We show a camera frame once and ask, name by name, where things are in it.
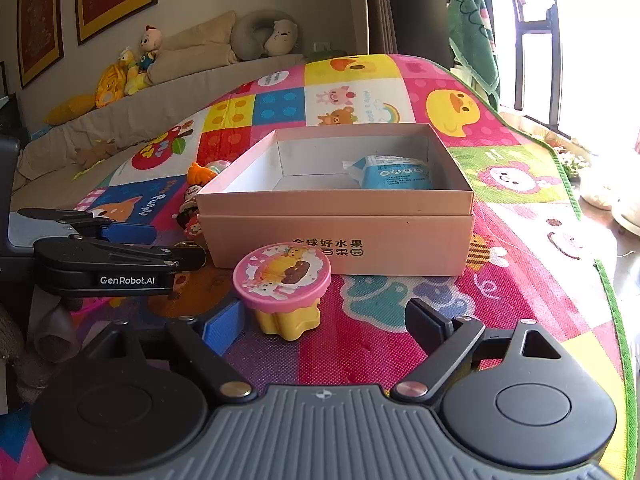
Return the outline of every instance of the open box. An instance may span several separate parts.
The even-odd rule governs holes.
[[[433,190],[360,189],[342,162],[420,158]],[[274,130],[197,195],[213,263],[231,268],[268,244],[303,241],[334,274],[456,276],[469,251],[474,194],[428,124]]]

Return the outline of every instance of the yellow plush toy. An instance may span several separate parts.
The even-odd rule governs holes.
[[[127,76],[119,64],[109,65],[104,71],[95,93],[95,106],[102,108],[124,97]]]
[[[44,121],[52,126],[64,124],[95,108],[95,95],[78,95],[53,108]]]
[[[145,82],[145,72],[140,72],[136,56],[129,47],[120,54],[118,64],[127,72],[127,84],[124,87],[125,95],[133,95],[138,90],[148,87]]]

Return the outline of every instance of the blue packet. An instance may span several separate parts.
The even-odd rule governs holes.
[[[362,189],[433,189],[429,169],[417,158],[367,155],[342,165]]]

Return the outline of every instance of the wall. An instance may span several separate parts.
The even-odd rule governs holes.
[[[169,36],[227,10],[242,16],[257,9],[289,13],[302,34],[302,52],[315,41],[356,53],[350,0],[158,0],[158,4],[105,30],[84,45],[76,37],[75,0],[61,0],[65,57],[20,89],[16,47],[17,0],[0,0],[0,60],[4,60],[11,92],[18,94],[22,120],[30,132],[42,126],[54,106],[73,95],[92,93],[107,65],[126,46],[136,46],[145,25]]]

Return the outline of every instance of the orange toy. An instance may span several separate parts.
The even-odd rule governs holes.
[[[215,171],[204,168],[197,162],[192,162],[189,171],[187,171],[187,183],[190,186],[206,186],[216,175]]]

